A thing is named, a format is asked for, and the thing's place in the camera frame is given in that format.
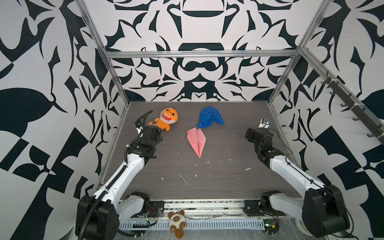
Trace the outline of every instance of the orange shark plush toy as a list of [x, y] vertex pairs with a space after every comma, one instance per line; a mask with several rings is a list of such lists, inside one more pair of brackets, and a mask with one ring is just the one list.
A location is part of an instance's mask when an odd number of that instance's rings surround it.
[[173, 108], [166, 108], [161, 111], [160, 118], [156, 118], [155, 121], [148, 123], [148, 125], [155, 125], [161, 129], [170, 130], [170, 124], [177, 122], [177, 111]]

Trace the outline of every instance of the shark toy mouth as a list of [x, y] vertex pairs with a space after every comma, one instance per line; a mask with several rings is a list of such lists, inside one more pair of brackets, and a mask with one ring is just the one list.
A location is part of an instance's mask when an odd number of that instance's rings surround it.
[[162, 113], [161, 116], [162, 118], [164, 118], [164, 120], [167, 120], [167, 121], [172, 120], [172, 118], [168, 117], [167, 114], [165, 113]]

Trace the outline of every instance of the shark toy face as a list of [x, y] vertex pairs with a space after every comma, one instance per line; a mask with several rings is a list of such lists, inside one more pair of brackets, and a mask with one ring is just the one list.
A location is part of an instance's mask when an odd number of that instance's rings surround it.
[[177, 111], [173, 108], [166, 108], [163, 111], [161, 111], [160, 120], [167, 124], [172, 124], [177, 122], [178, 115]]

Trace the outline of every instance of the paper airplane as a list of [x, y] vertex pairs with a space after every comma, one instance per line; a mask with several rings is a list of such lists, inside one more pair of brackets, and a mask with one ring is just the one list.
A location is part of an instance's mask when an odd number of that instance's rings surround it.
[[196, 129], [194, 127], [188, 130], [187, 138], [193, 150], [195, 150], [195, 153], [197, 154], [197, 156], [201, 157], [201, 153], [203, 152], [205, 141], [207, 140], [201, 128]]

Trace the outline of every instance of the slotted plastic wire duct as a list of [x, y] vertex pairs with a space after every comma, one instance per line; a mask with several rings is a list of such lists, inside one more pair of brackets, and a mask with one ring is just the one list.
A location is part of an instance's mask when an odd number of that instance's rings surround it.
[[[187, 219], [184, 230], [254, 229], [265, 230], [262, 219]], [[120, 225], [122, 230], [169, 230], [168, 219], [158, 219], [149, 228], [132, 228], [133, 224], [147, 225], [143, 220], [129, 220]]]

